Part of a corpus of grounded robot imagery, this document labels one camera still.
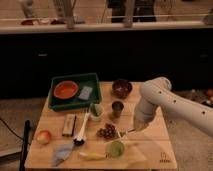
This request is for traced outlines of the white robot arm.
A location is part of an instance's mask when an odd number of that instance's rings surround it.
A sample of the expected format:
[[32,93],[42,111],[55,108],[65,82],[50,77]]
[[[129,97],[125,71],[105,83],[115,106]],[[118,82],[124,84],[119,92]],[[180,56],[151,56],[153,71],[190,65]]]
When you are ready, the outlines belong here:
[[156,109],[163,107],[174,111],[186,121],[213,138],[213,108],[180,97],[171,92],[171,82],[158,77],[140,84],[140,100],[135,106],[133,128],[146,129],[154,120]]

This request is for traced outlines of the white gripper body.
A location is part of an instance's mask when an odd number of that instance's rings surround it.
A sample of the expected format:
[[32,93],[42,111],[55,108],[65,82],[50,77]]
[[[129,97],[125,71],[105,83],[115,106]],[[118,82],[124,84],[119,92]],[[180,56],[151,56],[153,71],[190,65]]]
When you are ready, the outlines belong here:
[[149,126],[156,115],[157,106],[141,98],[134,109],[133,128],[142,131]]

